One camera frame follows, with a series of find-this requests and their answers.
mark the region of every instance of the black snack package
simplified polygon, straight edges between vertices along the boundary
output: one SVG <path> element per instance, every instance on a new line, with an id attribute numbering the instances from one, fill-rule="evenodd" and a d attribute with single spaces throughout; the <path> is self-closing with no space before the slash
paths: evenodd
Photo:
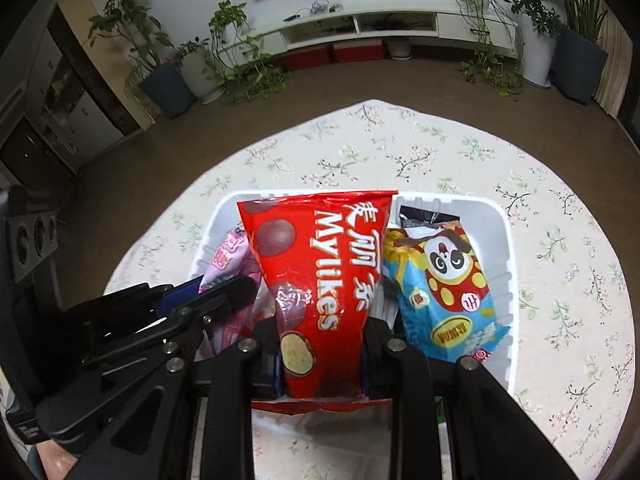
<path id="1" fill-rule="evenodd" d="M 431 227 L 444 222 L 460 220 L 459 216 L 436 213 L 407 205 L 400 206 L 400 227 Z"/>

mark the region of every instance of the panda face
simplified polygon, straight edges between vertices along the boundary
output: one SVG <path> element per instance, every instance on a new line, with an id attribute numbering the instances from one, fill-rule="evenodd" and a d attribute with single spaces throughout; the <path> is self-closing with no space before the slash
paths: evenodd
<path id="1" fill-rule="evenodd" d="M 440 282 L 457 285 L 471 272 L 471 257 L 460 251 L 446 236 L 436 236 L 424 245 L 429 272 Z"/>

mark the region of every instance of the red snack bag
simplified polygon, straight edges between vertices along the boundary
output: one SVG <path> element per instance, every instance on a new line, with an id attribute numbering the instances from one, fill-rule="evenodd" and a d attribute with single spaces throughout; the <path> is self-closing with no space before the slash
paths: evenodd
<path id="1" fill-rule="evenodd" d="M 291 397 L 360 393 L 362 327 L 382 271 L 395 193 L 318 193 L 238 203 L 276 300 Z"/>

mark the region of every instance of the floor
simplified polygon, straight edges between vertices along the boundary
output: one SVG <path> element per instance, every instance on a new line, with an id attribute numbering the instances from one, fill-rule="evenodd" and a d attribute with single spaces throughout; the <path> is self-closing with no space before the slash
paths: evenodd
<path id="1" fill-rule="evenodd" d="M 334 64 L 296 72 L 287 90 L 268 100 L 231 105 L 222 98 L 159 121 L 87 168 L 66 200 L 58 255 L 65 304 L 100 295 L 130 245 L 204 171 L 256 140 L 377 98 L 471 124 L 548 165 L 586 204 L 615 248 L 640 320 L 640 280 L 634 279 L 640 274 L 640 155 L 624 131 L 595 103 L 585 107 L 554 88 L 531 86 L 520 96 L 502 98 L 486 85 L 466 83 L 456 69 L 438 60 Z M 639 423 L 637 394 L 613 460 Z"/>

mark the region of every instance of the white tablecloth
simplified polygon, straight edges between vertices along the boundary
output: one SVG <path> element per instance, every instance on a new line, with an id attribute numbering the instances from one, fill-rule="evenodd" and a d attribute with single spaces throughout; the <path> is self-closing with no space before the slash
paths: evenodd
<path id="1" fill-rule="evenodd" d="M 181 283 L 226 193 L 301 187 L 463 193 L 500 203 L 513 226 L 520 281 L 515 399 L 581 479 L 596 477 L 634 386 L 634 326 L 620 264 L 567 184 L 470 126 L 372 100 L 262 140 L 191 185 L 133 245 L 106 292 Z M 386 473 L 386 458 L 341 454 L 286 434 L 257 430 L 254 444 L 260 480 Z"/>

